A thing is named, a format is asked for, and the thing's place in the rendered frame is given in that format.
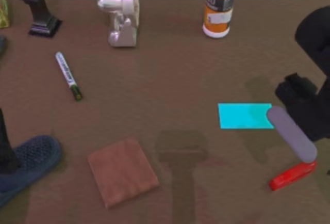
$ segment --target gray object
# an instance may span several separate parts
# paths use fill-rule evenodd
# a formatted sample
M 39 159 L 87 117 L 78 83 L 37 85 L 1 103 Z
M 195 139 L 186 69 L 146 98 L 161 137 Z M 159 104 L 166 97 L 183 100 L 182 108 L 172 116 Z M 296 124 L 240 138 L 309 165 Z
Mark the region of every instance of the gray object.
M 308 139 L 285 109 L 273 106 L 267 111 L 267 118 L 302 162 L 311 163 L 316 160 L 318 151 L 314 143 Z
M 99 9 L 110 15 L 108 41 L 113 47 L 135 47 L 139 27 L 139 0 L 97 0 Z
M 7 38 L 0 35 L 0 58 L 4 54 L 7 47 Z

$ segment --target white bottle base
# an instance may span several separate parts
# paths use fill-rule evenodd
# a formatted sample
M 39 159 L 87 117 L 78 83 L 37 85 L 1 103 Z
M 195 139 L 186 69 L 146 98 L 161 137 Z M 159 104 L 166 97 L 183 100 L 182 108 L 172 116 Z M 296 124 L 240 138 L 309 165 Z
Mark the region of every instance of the white bottle base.
M 209 31 L 205 25 L 203 25 L 203 31 L 204 33 L 209 36 L 209 37 L 212 37 L 212 38 L 222 38 L 222 37 L 225 37 L 227 36 L 227 34 L 229 33 L 229 30 L 230 28 L 228 28 L 227 30 L 223 31 L 223 32 L 212 32 L 212 31 Z

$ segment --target marker cap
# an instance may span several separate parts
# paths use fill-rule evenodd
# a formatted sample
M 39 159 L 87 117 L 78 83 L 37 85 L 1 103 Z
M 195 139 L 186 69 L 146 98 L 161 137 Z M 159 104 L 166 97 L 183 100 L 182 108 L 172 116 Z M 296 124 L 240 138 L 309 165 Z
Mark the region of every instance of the marker cap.
M 83 99 L 83 98 L 82 98 L 83 95 L 81 94 L 81 92 L 80 92 L 78 86 L 76 86 L 76 85 L 71 86 L 70 89 L 71 89 L 71 91 L 72 91 L 72 93 L 73 93 L 73 96 L 74 96 L 74 99 L 75 99 L 76 101 L 80 101 L 80 100 Z

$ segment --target black object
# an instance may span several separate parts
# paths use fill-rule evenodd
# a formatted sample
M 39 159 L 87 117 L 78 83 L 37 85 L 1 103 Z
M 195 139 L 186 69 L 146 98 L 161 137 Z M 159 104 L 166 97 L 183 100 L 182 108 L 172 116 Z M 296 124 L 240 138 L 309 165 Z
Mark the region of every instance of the black object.
M 20 165 L 20 161 L 10 146 L 5 119 L 0 109 L 0 174 L 13 174 Z
M 330 6 L 308 15 L 298 26 L 295 40 L 326 75 L 326 80 L 317 93 L 309 79 L 291 74 L 275 93 L 310 140 L 330 138 Z
M 4 54 L 7 47 L 7 38 L 0 35 L 0 58 Z
M 53 37 L 62 21 L 53 16 L 45 0 L 21 0 L 30 6 L 33 23 L 29 35 Z

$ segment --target clock face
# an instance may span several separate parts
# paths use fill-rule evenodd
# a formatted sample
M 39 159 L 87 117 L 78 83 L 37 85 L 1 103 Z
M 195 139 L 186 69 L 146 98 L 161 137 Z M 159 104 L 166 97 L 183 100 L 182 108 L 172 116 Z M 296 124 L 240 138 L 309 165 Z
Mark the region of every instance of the clock face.
M 139 19 L 140 19 L 140 3 L 139 3 L 139 0 L 134 0 L 134 13 L 135 13 L 136 25 L 139 26 Z

